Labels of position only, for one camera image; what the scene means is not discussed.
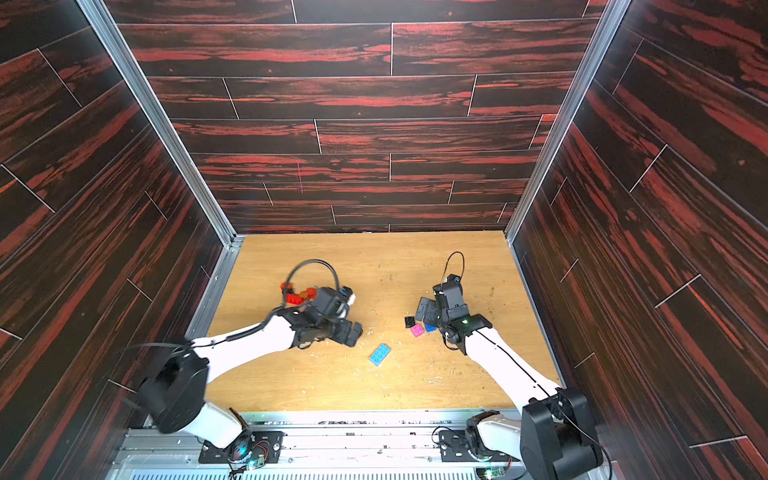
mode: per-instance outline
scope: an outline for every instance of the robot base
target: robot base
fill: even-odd
[[[477,462],[469,454],[464,430],[442,430],[437,432],[440,438],[440,457],[444,462]],[[495,452],[487,462],[509,462],[509,455],[503,452]]]
[[[270,444],[270,454],[266,457],[266,462],[264,463],[277,463],[277,461],[280,460],[280,452],[283,451],[283,435],[282,432],[253,432],[253,437],[256,439],[256,442],[265,441]],[[255,448],[253,449],[253,455],[258,456],[259,452],[262,451],[262,449]],[[227,453],[207,440],[203,443],[203,449],[200,451],[200,457],[197,461],[200,464],[208,465],[226,465],[229,463],[227,461]]]

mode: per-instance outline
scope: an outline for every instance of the aluminum frame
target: aluminum frame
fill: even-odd
[[[498,409],[520,420],[517,409]],[[280,461],[259,472],[300,474],[352,471],[406,474],[472,473],[473,468],[505,462],[442,462],[441,449],[432,441],[436,427],[464,429],[467,419],[484,409],[390,410],[359,412],[251,412],[243,414],[254,430],[285,432]],[[193,435],[163,435],[155,429],[130,430],[111,470],[112,478],[132,478],[136,472],[183,469],[226,473],[220,465],[200,465],[200,442]],[[513,462],[510,473],[522,473]]]
[[[208,334],[208,329],[214,321],[214,315],[219,307],[221,297],[224,295],[224,290],[227,288],[227,282],[237,262],[237,255],[240,254],[244,239],[244,235],[238,235],[231,245],[225,245],[221,250],[219,260],[216,262],[214,271],[210,274],[208,285],[205,287],[200,303],[197,304],[197,309],[187,327],[184,338],[196,339]]]
[[[518,206],[515,208],[515,212],[505,228],[510,248],[513,248],[512,242],[515,241],[520,227],[522,227],[525,215],[531,209],[533,200],[541,189],[541,184],[544,183],[544,178],[554,162],[555,155],[560,150],[568,128],[571,126],[571,122],[576,116],[584,96],[587,94],[587,89],[589,89],[594,74],[597,73],[600,63],[603,61],[608,46],[614,39],[614,35],[616,35],[616,31],[622,18],[624,18],[624,13],[626,13],[630,1],[611,0],[598,21],[598,26],[594,30],[592,39],[587,46],[587,51],[581,59],[576,75],[571,82],[571,87],[565,95],[563,105],[560,107],[558,116],[554,120],[552,129],[538,156],[536,165],[531,173],[531,179],[528,181],[528,186],[520,197]]]
[[[221,243],[228,247],[237,235],[234,227],[232,227],[224,211],[221,210],[210,189],[205,184],[205,181],[203,181],[186,147],[181,143],[176,129],[171,124],[162,105],[160,105],[157,95],[154,94],[152,87],[149,85],[149,80],[147,80],[147,77],[141,70],[131,48],[128,47],[128,43],[123,38],[123,34],[114,22],[104,1],[77,0],[77,2],[99,40],[101,40],[102,45],[107,50],[107,53],[112,58],[115,66],[117,66],[125,80],[125,84],[147,115],[152,128],[154,128],[157,136],[160,137],[163,145],[165,145],[168,154],[181,172],[181,176],[187,182],[190,190],[192,190],[192,194],[203,208],[203,212],[208,217],[216,235],[221,240]]]

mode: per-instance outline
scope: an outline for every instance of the blue lego brick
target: blue lego brick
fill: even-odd
[[[379,345],[379,348],[376,349],[376,351],[369,357],[369,360],[373,362],[373,365],[379,366],[391,351],[392,349],[382,343]]]

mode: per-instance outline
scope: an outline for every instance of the pink lego brick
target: pink lego brick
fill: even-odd
[[[413,336],[422,335],[424,332],[425,330],[421,323],[417,323],[411,327],[411,333],[413,333]]]

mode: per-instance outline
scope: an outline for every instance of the ventilation grille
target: ventilation grille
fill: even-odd
[[[134,473],[131,480],[227,480],[227,473]],[[475,480],[470,473],[260,473],[238,474],[235,480]]]

